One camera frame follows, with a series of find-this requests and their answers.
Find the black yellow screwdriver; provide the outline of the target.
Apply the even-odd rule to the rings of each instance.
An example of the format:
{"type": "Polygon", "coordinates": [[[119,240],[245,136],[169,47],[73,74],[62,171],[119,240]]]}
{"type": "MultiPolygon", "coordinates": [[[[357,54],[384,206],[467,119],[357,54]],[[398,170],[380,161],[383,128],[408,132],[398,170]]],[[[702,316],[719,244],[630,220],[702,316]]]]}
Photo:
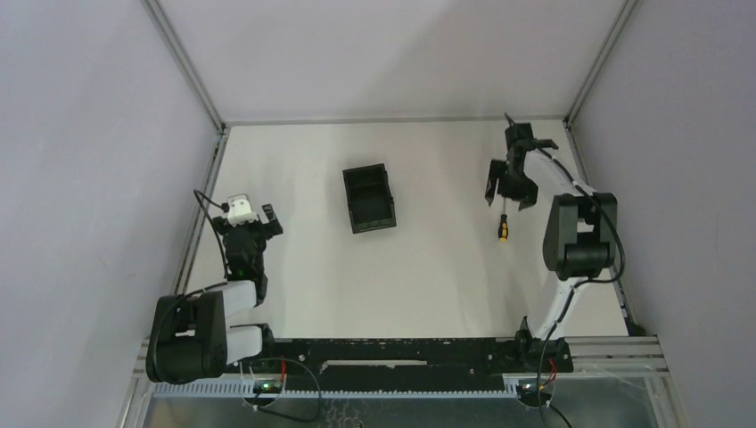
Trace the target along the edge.
{"type": "Polygon", "coordinates": [[[509,235],[509,229],[508,229],[508,216],[507,216],[507,201],[506,199],[502,199],[497,237],[500,242],[506,242],[508,240],[508,235],[509,235]]]}

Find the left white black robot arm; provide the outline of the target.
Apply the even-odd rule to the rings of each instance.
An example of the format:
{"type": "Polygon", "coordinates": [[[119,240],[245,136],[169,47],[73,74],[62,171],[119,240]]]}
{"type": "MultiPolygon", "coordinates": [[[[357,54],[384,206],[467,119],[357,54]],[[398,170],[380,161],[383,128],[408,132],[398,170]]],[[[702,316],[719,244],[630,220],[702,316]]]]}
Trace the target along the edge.
{"type": "Polygon", "coordinates": [[[212,220],[224,255],[225,281],[158,299],[145,357],[152,382],[217,378],[242,359],[259,372],[276,365],[279,349],[267,323],[233,321],[267,297],[264,252],[283,227],[271,205],[264,205],[262,213],[264,219],[242,197],[230,199],[227,214],[212,220]]]}

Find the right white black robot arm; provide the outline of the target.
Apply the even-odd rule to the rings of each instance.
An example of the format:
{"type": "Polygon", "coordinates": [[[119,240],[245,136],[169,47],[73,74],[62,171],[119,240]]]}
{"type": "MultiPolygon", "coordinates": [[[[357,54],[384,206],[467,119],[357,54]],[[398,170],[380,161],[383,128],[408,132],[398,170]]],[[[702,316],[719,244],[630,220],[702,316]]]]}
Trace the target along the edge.
{"type": "Polygon", "coordinates": [[[547,202],[542,258],[548,272],[538,304],[522,320],[529,338],[515,349],[516,362],[537,371],[551,357],[546,342],[564,336],[563,325],[588,284],[601,284],[611,267],[621,273],[625,251],[616,227],[618,201],[574,176],[557,158],[557,144],[537,138],[532,126],[509,120],[505,158],[489,163],[484,198],[515,202],[519,210],[547,202]]]}

